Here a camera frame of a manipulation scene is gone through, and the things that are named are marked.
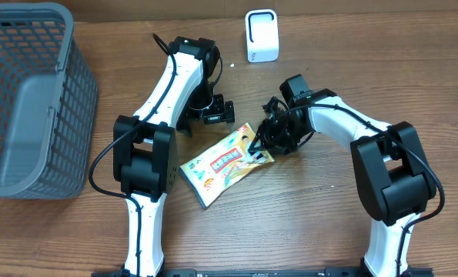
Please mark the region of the yellow snack bag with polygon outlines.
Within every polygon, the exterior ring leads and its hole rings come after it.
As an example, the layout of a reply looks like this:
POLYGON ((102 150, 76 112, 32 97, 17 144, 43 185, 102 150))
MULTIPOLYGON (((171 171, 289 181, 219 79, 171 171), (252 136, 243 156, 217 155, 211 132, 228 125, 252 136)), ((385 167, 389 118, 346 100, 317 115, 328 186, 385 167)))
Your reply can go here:
POLYGON ((253 169, 274 161, 267 151, 248 152, 255 137, 250 124, 246 123, 180 166, 182 175, 195 189, 203 208, 208 208, 225 190, 253 169))

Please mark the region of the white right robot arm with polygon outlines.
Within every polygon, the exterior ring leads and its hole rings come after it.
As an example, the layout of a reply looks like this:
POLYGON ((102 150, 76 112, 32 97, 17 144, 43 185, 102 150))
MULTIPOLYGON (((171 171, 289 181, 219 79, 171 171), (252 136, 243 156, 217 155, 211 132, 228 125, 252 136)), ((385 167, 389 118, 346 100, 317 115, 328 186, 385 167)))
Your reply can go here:
POLYGON ((326 276, 431 276, 408 265, 414 225, 438 215, 443 187, 430 168, 415 128, 391 125, 348 106, 328 88, 311 89, 301 75, 279 87, 262 108, 267 114, 249 153, 287 155, 316 134, 328 135, 350 151, 356 190, 371 217, 369 246, 357 267, 328 267, 326 276))

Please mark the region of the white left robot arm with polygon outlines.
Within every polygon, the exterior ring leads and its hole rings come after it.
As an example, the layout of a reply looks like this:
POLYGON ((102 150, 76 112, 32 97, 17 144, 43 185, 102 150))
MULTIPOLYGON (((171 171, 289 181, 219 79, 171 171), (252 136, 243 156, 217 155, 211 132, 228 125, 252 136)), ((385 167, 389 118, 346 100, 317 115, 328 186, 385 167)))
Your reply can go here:
POLYGON ((211 81, 222 57, 216 42, 178 36, 155 42, 167 56, 165 70, 145 103, 132 116, 120 115, 113 140, 93 160, 88 179, 104 195, 124 199, 129 215, 129 250, 114 276, 161 276, 162 219, 166 196, 179 175, 176 133, 191 135, 191 121, 235 121, 231 101, 211 81))

